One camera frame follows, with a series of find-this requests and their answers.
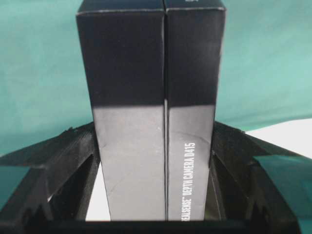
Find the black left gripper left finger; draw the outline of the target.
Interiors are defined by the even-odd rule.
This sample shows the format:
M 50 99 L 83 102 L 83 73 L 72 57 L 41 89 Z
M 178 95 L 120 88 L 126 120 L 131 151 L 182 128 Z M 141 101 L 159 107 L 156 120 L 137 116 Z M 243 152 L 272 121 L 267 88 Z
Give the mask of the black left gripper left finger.
M 1 233 L 46 234 L 51 222 L 84 221 L 98 168 L 93 123 L 2 156 Z

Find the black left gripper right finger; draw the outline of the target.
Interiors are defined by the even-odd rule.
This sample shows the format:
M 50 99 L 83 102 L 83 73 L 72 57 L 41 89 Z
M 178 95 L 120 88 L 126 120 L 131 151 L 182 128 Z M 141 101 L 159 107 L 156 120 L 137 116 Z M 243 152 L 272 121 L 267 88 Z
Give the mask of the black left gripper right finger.
M 215 122 L 206 219 L 229 233 L 311 233 L 311 159 Z

